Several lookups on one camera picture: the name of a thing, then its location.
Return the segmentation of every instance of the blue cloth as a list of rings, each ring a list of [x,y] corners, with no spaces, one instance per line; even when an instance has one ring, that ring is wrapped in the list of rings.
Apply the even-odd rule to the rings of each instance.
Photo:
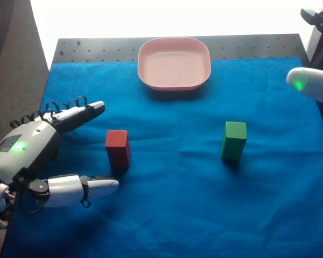
[[[3,257],[323,257],[323,122],[286,85],[298,66],[213,61],[199,90],[166,94],[142,85],[134,62],[54,64],[43,104],[86,95],[107,109],[64,134],[40,178],[110,175],[107,130],[128,130],[131,167],[88,209],[16,205]],[[220,158],[226,121],[247,123],[237,168]]]

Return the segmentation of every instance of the green led indicator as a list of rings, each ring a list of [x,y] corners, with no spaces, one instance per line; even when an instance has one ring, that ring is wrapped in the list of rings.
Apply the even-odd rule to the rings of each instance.
[[[301,80],[294,81],[293,86],[298,91],[303,91],[304,90],[304,83]]]
[[[23,152],[26,150],[26,146],[27,144],[25,142],[16,142],[13,146],[12,146],[12,150],[14,152]]]

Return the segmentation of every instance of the pink bowl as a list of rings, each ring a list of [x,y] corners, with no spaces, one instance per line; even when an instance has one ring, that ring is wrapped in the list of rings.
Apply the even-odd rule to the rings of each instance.
[[[155,90],[196,89],[210,75],[208,48],[192,38],[152,39],[139,50],[138,74]]]

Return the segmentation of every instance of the green block top face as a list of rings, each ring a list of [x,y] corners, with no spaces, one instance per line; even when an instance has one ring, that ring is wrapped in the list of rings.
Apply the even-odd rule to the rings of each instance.
[[[226,122],[225,134],[227,138],[247,139],[247,124],[244,122]]]

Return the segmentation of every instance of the green rectangular block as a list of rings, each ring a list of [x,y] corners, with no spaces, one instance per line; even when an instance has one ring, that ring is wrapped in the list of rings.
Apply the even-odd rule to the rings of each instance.
[[[239,161],[246,142],[246,123],[226,122],[221,141],[221,158],[226,161]]]

